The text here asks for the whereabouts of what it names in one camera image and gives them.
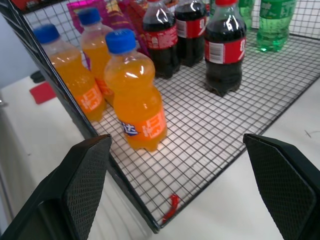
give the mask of orange soda bottle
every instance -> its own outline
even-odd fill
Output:
[[[124,135],[133,149],[155,151],[167,136],[167,124],[160,92],[153,85],[155,66],[135,50],[130,29],[119,29],[105,37],[112,58],[104,80],[114,92],[113,107]]]
[[[81,10],[78,17],[84,28],[80,40],[81,48],[90,59],[90,70],[104,99],[113,105],[114,93],[104,81],[105,67],[111,58],[105,37],[113,29],[101,23],[101,17],[96,7]]]
[[[81,52],[64,42],[53,24],[42,25],[33,33],[88,120],[100,121],[106,102],[94,76],[83,66]]]

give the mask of cola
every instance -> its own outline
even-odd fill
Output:
[[[206,88],[223,97],[239,89],[245,56],[246,24],[236,0],[216,0],[215,13],[206,26]]]
[[[142,26],[147,49],[154,63],[155,75],[165,79],[171,78],[180,69],[174,15],[161,0],[149,0]]]
[[[175,9],[177,54],[183,65],[192,67],[204,58],[206,15],[201,0],[180,1]]]

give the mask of shelf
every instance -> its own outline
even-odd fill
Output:
[[[111,153],[159,225],[180,197],[178,212],[245,150],[245,133],[262,134],[320,76],[319,42],[292,36],[280,52],[260,52],[248,34],[240,90],[219,97],[205,89],[204,61],[170,80],[155,79],[168,126],[157,151],[134,151],[114,110],[93,126],[113,138]]]

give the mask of red object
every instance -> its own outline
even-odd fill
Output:
[[[214,43],[205,40],[205,59],[216,64],[233,64],[245,56],[246,38],[226,43]]]
[[[177,211],[178,204],[179,204],[179,197],[177,194],[172,194],[170,196],[171,199],[171,208],[170,210],[164,215],[162,219],[162,224],[165,224],[168,219],[170,219]]]
[[[177,19],[177,35],[187,39],[199,38],[206,30],[206,19],[206,16],[193,21],[181,21]]]
[[[237,0],[215,0],[215,4],[218,6],[228,6],[236,3]]]
[[[56,97],[55,92],[47,82],[30,89],[30,93],[38,105]]]
[[[149,49],[167,49],[178,42],[177,26],[174,25],[163,31],[146,31],[146,47]]]

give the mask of metal rack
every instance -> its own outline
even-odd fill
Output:
[[[221,98],[205,90],[204,61],[193,68],[182,66],[170,80],[155,79],[163,99],[168,135],[155,152],[134,151],[111,107],[102,121],[91,125],[86,120],[30,33],[30,29],[40,24],[53,23],[65,41],[79,47],[80,34],[74,29],[66,7],[69,2],[72,0],[51,5],[53,2],[46,1],[42,3],[45,8],[37,5],[25,12],[24,17],[18,10],[13,15],[21,18],[18,23],[26,33],[22,38],[38,51],[33,58],[67,99],[66,108],[84,135],[112,135],[109,171],[154,232],[172,219],[162,223],[171,207],[171,194],[180,198],[176,215],[245,150],[244,133],[263,133],[320,77],[320,3],[298,0],[290,26],[292,35],[280,52],[258,51],[256,30],[248,33],[243,82],[237,92]],[[260,1],[256,1],[253,11],[256,28],[259,8]]]

